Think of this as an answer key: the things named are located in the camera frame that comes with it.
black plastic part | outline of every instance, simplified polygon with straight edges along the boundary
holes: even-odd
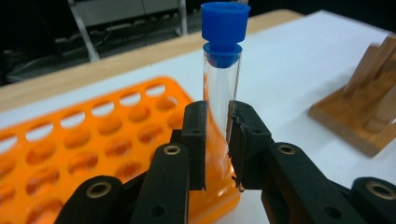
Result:
[[[358,178],[349,200],[368,223],[396,223],[396,187],[387,181]]]
[[[229,156],[236,174],[236,185],[262,189],[262,153],[274,143],[271,133],[252,106],[235,101]]]
[[[190,153],[190,190],[205,189],[206,102],[186,106],[183,129],[173,130],[171,141],[181,143]]]
[[[115,177],[89,179],[76,189],[55,223],[114,223],[120,216],[116,208],[122,193],[122,183]]]
[[[282,198],[289,208],[290,218],[287,223],[365,223],[344,196],[297,146],[275,143],[271,150],[265,151],[265,163],[272,175],[272,179],[266,181],[274,181],[278,190],[264,190],[274,195],[281,192],[276,197]],[[271,199],[267,200],[265,195],[262,199],[264,206],[271,204]]]
[[[189,150],[181,144],[157,148],[129,223],[187,223]]]

rack hole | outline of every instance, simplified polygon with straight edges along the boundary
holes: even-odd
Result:
[[[13,134],[8,134],[0,137],[0,153],[12,149],[18,142],[18,137]]]
[[[36,125],[34,128],[32,128],[26,133],[26,139],[31,142],[43,139],[46,136],[48,136],[52,132],[52,130],[53,130],[52,123],[44,123],[44,124]]]
[[[120,104],[125,106],[136,105],[137,103],[140,102],[141,98],[142,96],[140,95],[139,92],[125,94],[121,96]]]
[[[41,202],[35,206],[27,218],[27,224],[54,223],[64,204],[58,199]]]
[[[77,127],[85,120],[85,113],[84,112],[77,112],[71,115],[68,115],[61,119],[61,126],[63,128],[74,128]]]
[[[103,117],[113,112],[113,110],[114,110],[114,103],[106,102],[94,106],[92,109],[92,114],[96,117]]]
[[[149,118],[150,111],[145,106],[134,106],[128,112],[128,119],[132,122],[142,122]]]
[[[173,96],[166,96],[157,101],[155,104],[155,107],[161,111],[167,111],[170,110],[174,107],[176,107],[178,104],[178,101],[175,97]]]
[[[108,157],[125,156],[132,148],[132,141],[126,137],[120,137],[109,142],[105,146],[105,153]]]
[[[118,117],[109,117],[101,120],[98,124],[98,132],[101,134],[111,134],[118,131],[122,126],[122,120]]]
[[[168,118],[168,127],[173,129],[181,129],[183,127],[183,115],[184,112],[182,111],[177,111],[176,113],[173,113],[169,116]]]
[[[159,96],[165,92],[165,85],[158,84],[155,86],[148,87],[146,89],[146,95],[148,96]]]
[[[76,148],[87,143],[91,138],[91,133],[87,128],[77,128],[66,135],[64,145],[68,148]]]
[[[137,134],[137,138],[142,143],[152,144],[161,137],[162,132],[163,130],[161,129],[161,126],[150,124],[143,127],[139,131],[139,133]]]
[[[70,160],[68,171],[71,175],[88,175],[95,168],[98,156],[94,152],[82,152]]]
[[[116,172],[116,178],[122,182],[127,182],[132,178],[135,178],[140,173],[140,165],[137,163],[126,163],[123,164]]]
[[[15,167],[16,160],[12,156],[0,156],[0,178],[10,173]]]
[[[0,186],[0,206],[11,201],[15,196],[15,189],[11,185]]]
[[[42,195],[53,188],[58,182],[59,171],[54,167],[46,167],[35,172],[26,185],[30,196]]]
[[[39,164],[47,160],[54,152],[56,146],[53,142],[42,142],[32,147],[27,156],[26,162],[30,165]]]

wooden rack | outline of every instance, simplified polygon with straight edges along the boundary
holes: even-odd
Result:
[[[373,157],[396,137],[396,37],[364,53],[345,87],[309,115]]]

metal screw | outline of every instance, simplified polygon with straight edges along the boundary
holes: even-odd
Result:
[[[166,155],[174,156],[174,155],[176,155],[177,153],[180,152],[180,147],[177,147],[177,146],[168,146],[168,147],[166,147],[166,148],[163,149],[163,152],[164,152]]]
[[[379,198],[396,200],[396,192],[381,183],[370,181],[367,183],[366,188]]]
[[[98,182],[96,184],[91,185],[87,189],[87,196],[89,198],[100,198],[107,195],[111,190],[111,184],[108,182]]]

table surface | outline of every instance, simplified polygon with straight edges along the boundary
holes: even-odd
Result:
[[[299,146],[323,174],[348,188],[360,176],[396,184],[396,141],[368,158],[307,116],[312,104],[348,82],[367,47],[388,32],[324,11],[302,17],[280,10],[249,20],[248,33],[237,100],[255,108],[274,140]],[[204,42],[194,34],[6,86],[0,129],[163,74],[200,100]],[[218,223],[268,223],[260,195],[247,190]]]

